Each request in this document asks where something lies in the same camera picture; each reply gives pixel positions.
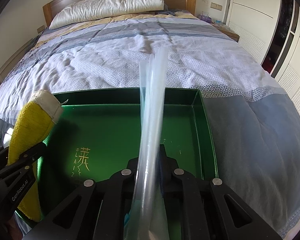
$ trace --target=silver screw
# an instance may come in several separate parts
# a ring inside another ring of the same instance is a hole
[[[212,183],[213,183],[214,185],[219,186],[219,185],[222,184],[222,180],[219,179],[219,178],[214,178],[214,179],[212,180]]]
[[[176,174],[176,175],[182,175],[182,174],[184,174],[184,170],[183,169],[175,169],[174,170],[174,173]]]
[[[121,174],[124,175],[124,176],[127,176],[127,175],[130,175],[131,172],[132,172],[132,171],[129,170],[129,169],[124,169],[124,170],[121,171]]]
[[[86,187],[91,187],[92,185],[94,184],[94,181],[91,180],[91,179],[87,179],[83,185],[86,186]]]

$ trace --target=yellow cloth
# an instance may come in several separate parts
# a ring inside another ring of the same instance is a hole
[[[17,118],[8,150],[8,165],[16,162],[23,152],[45,140],[62,113],[61,104],[49,92],[40,90],[33,95]],[[37,162],[33,163],[33,172],[37,178]],[[31,220],[40,221],[37,181],[18,208]]]

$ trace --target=bed sheet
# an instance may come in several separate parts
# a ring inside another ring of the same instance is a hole
[[[186,12],[43,33],[0,86],[0,118],[15,124],[39,89],[138,87],[139,61],[163,46],[170,49],[166,86],[202,92],[220,178],[284,238],[300,219],[300,116],[249,53]]]

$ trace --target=plastic bag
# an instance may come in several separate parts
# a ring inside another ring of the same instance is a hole
[[[126,240],[167,240],[168,223],[158,178],[168,49],[140,62],[141,142]]]

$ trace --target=patterned fabric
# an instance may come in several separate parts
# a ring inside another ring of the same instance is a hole
[[[138,87],[140,60],[169,47],[166,86],[201,90],[221,179],[284,237],[300,218],[300,116],[238,43],[191,14],[175,15],[45,31],[0,86],[0,118],[14,124],[39,89]]]

